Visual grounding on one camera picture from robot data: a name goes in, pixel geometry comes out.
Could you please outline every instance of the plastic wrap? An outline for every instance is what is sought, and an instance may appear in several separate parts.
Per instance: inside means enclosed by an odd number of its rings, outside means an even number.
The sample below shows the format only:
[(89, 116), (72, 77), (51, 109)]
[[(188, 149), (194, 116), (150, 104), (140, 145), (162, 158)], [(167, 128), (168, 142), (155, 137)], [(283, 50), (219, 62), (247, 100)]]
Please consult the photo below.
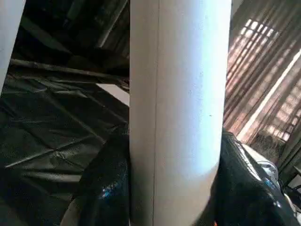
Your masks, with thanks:
[(106, 142), (85, 169), (61, 226), (128, 226), (128, 154), (127, 130)]
[(59, 225), (84, 169), (127, 121), (128, 107), (94, 84), (7, 78), (0, 196), (31, 226)]
[(236, 140), (222, 136), (217, 175), (218, 226), (298, 226), (279, 187)]

